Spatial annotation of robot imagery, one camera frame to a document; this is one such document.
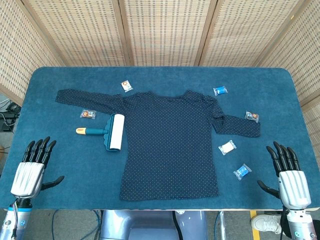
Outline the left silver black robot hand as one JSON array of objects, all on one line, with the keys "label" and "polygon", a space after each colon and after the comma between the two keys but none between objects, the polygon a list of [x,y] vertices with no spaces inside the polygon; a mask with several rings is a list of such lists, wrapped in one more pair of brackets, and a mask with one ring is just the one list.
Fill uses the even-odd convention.
[{"label": "left silver black robot hand", "polygon": [[64,176],[59,176],[51,182],[43,182],[44,173],[47,169],[52,150],[57,141],[50,141],[50,137],[31,141],[19,163],[10,193],[17,199],[33,199],[39,192],[59,185]]}]

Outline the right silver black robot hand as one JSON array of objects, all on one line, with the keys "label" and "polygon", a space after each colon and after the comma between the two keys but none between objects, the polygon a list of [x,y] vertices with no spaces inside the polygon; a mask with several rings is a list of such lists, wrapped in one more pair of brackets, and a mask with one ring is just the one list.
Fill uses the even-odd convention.
[{"label": "right silver black robot hand", "polygon": [[295,151],[278,142],[273,142],[274,148],[267,146],[271,156],[278,189],[273,189],[258,180],[259,187],[266,193],[281,200],[282,205],[290,210],[303,210],[311,204],[309,185]]}]

